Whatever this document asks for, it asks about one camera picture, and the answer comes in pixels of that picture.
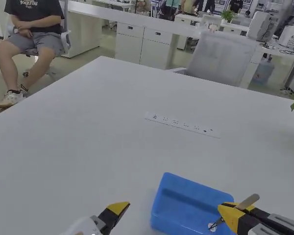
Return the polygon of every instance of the blue tray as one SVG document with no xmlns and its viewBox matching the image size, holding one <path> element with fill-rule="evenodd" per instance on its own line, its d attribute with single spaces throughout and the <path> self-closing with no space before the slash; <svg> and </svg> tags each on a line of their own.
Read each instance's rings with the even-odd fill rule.
<svg viewBox="0 0 294 235">
<path fill-rule="evenodd" d="M 165 173 L 151 210 L 151 227 L 169 235 L 234 235 L 223 223 L 215 232 L 208 223 L 220 218 L 218 205 L 233 202 L 225 192 Z"/>
</svg>

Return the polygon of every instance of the power strip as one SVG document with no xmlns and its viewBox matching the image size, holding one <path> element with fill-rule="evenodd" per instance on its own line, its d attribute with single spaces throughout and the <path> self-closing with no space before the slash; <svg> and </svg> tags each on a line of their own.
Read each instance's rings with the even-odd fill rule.
<svg viewBox="0 0 294 235">
<path fill-rule="evenodd" d="M 156 113 L 146 112 L 145 119 L 150 120 L 150 121 L 155 121 L 158 123 L 162 123 L 162 124 L 166 124 L 169 126 L 173 126 L 176 128 L 181 128 L 181 129 L 184 129 L 187 131 L 192 131 L 192 132 L 200 133 L 203 135 L 211 136 L 211 137 L 218 138 L 218 139 L 221 138 L 220 134 L 214 129 L 205 128 L 205 127 L 198 125 L 198 124 L 190 124 L 188 122 L 179 121 L 175 118 L 169 118 L 169 117 L 162 116 L 162 115 L 159 115 Z"/>
</svg>

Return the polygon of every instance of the desk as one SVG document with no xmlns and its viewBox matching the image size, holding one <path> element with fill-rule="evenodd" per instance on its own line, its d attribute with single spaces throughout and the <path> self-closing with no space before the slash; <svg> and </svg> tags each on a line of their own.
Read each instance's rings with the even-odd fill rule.
<svg viewBox="0 0 294 235">
<path fill-rule="evenodd" d="M 113 6 L 118 6 L 121 7 L 123 9 L 123 11 L 128 11 L 129 8 L 131 8 L 131 3 L 124 3 L 124 2 L 119 2 L 116 0 L 93 0 L 92 1 L 94 5 L 96 5 L 96 3 L 103 3 L 105 5 L 113 5 Z"/>
<path fill-rule="evenodd" d="M 280 50 L 292 50 L 291 48 L 281 46 L 273 39 L 270 42 L 268 42 L 268 44 L 275 46 L 275 48 L 268 49 L 268 48 L 262 47 L 261 45 L 259 45 L 256 48 L 255 53 L 252 57 L 252 60 L 250 61 L 249 65 L 245 71 L 245 74 L 243 75 L 241 85 L 240 85 L 241 88 L 246 88 L 246 89 L 248 88 L 248 86 L 253 78 L 253 75 L 255 74 L 255 72 L 257 70 L 258 64 L 260 63 L 261 58 L 263 57 L 264 53 L 275 55 L 275 56 L 281 56 L 284 58 L 294 60 L 294 55 L 285 54 L 285 53 L 280 52 Z M 290 76 L 293 76 L 293 74 L 291 74 L 292 69 L 290 70 L 288 77 L 285 79 L 285 82 L 290 78 Z"/>
<path fill-rule="evenodd" d="M 76 1 L 69 1 L 68 11 L 68 28 L 72 31 L 70 34 L 72 47 L 69 54 L 66 55 L 68 58 L 99 46 L 102 27 L 101 19 L 157 31 L 159 30 L 161 32 L 172 33 L 174 35 L 189 37 L 198 35 L 198 30 L 190 25 L 177 25 L 171 21 Z"/>
<path fill-rule="evenodd" d="M 183 23 L 187 25 L 190 25 L 192 21 L 201 22 L 201 17 L 178 14 L 175 16 L 175 20 L 174 20 L 174 22 Z M 225 32 L 235 33 L 239 35 L 241 35 L 242 32 L 245 32 L 245 34 L 247 34 L 247 32 L 249 31 L 249 27 L 233 24 L 233 23 L 221 22 L 220 27 L 222 27 L 223 31 Z M 187 37 L 180 36 L 178 39 L 177 48 L 184 50 L 186 45 L 186 40 L 187 40 Z"/>
<path fill-rule="evenodd" d="M 58 235 L 123 200 L 132 205 L 113 234 L 159 234 L 150 211 L 167 171 L 235 201 L 256 192 L 257 207 L 294 219 L 291 103 L 100 57 L 0 114 L 0 235 Z M 147 121 L 146 111 L 221 139 Z"/>
</svg>

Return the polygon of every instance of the black t-shirt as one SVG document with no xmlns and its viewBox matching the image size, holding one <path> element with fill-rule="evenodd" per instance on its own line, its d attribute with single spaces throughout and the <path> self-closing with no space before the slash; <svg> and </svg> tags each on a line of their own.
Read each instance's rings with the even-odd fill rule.
<svg viewBox="0 0 294 235">
<path fill-rule="evenodd" d="M 242 9 L 243 7 L 243 1 L 242 0 L 231 0 L 230 2 L 230 10 L 234 13 L 238 13 L 239 9 Z"/>
<path fill-rule="evenodd" d="M 4 11 L 20 21 L 36 21 L 48 16 L 61 16 L 64 19 L 59 0 L 6 0 Z M 32 32 L 61 33 L 61 25 L 30 29 Z"/>
</svg>

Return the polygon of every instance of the gray shorts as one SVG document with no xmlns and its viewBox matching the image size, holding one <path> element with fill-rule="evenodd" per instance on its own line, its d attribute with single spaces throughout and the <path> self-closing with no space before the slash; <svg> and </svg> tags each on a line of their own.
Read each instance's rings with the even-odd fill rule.
<svg viewBox="0 0 294 235">
<path fill-rule="evenodd" d="M 54 51 L 55 56 L 60 56 L 64 53 L 61 36 L 59 34 L 38 32 L 33 32 L 32 34 L 32 38 L 23 37 L 18 33 L 13 34 L 7 39 L 7 41 L 17 46 L 21 50 L 21 53 L 35 47 L 38 51 L 39 47 L 48 47 Z"/>
</svg>

